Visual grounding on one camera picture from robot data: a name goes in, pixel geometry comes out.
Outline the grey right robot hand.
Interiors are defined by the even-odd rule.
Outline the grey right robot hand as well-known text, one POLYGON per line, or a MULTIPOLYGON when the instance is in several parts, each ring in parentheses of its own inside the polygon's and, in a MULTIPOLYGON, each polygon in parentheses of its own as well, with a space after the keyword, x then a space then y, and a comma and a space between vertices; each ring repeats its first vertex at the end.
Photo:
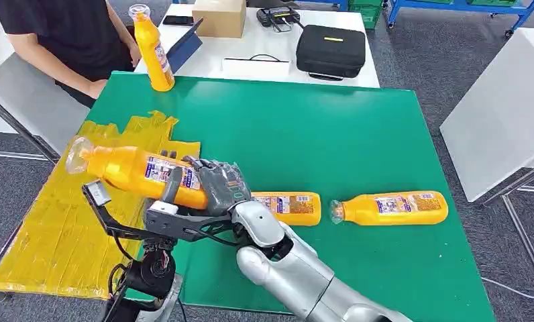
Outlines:
POLYGON ((195 170, 207 197, 205 211, 212 217, 225 215, 236 204, 250 201, 251 191, 236 163, 185 156, 195 170))

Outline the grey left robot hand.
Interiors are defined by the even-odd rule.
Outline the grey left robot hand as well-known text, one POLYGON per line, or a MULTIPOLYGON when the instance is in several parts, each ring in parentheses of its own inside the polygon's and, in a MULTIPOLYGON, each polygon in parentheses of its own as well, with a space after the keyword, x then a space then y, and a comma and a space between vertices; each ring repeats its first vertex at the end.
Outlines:
POLYGON ((174 204, 174 199, 178 193, 180 184, 182 182, 182 168, 177 166, 174 167, 166 181, 164 192, 160 198, 161 201, 165 203, 174 204))

